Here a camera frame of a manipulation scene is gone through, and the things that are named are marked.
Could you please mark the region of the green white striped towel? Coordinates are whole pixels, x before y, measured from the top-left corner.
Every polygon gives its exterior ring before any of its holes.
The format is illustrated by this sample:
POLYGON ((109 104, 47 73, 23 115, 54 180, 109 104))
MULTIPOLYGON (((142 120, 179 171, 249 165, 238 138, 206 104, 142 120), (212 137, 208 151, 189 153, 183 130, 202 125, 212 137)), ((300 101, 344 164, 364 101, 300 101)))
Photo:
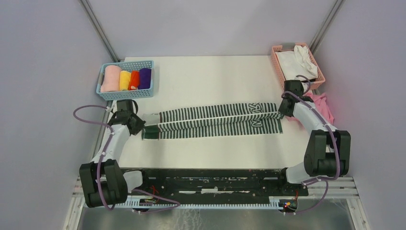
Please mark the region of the green white striped towel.
POLYGON ((187 107, 144 115, 143 140, 281 134, 275 103, 187 107))

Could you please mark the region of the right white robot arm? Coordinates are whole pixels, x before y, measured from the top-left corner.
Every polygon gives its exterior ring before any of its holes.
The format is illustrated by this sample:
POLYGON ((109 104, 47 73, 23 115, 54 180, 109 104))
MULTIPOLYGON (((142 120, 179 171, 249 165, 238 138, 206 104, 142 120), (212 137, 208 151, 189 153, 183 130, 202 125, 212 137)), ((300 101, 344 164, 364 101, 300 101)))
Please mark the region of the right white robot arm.
POLYGON ((277 181, 277 191, 290 195, 296 184, 332 181, 345 176, 350 168, 351 135, 330 124, 305 96, 300 80, 286 80, 279 113, 296 118, 309 133, 302 163, 286 168, 286 177, 277 181))

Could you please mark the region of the purple towel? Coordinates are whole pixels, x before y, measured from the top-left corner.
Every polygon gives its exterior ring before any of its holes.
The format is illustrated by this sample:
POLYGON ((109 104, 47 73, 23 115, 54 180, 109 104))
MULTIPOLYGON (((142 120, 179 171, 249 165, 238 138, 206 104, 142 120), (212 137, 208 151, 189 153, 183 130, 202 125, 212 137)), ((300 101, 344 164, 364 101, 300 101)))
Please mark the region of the purple towel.
POLYGON ((152 69, 143 68, 139 70, 139 90, 149 89, 151 87, 152 69))

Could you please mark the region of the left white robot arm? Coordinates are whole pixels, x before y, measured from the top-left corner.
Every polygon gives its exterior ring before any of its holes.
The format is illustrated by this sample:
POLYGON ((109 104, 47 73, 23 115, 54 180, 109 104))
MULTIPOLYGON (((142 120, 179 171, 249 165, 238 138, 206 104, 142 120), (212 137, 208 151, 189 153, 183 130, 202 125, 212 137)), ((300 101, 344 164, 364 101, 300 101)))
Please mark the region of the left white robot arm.
POLYGON ((124 203, 132 190, 139 195, 149 192, 151 183, 142 176, 141 171, 123 172, 118 164, 126 142, 145 126, 145 121, 137 112, 138 104, 134 100, 119 100, 108 123, 99 123, 105 127, 107 139, 93 159, 79 168, 88 207, 112 210, 115 205, 124 203))

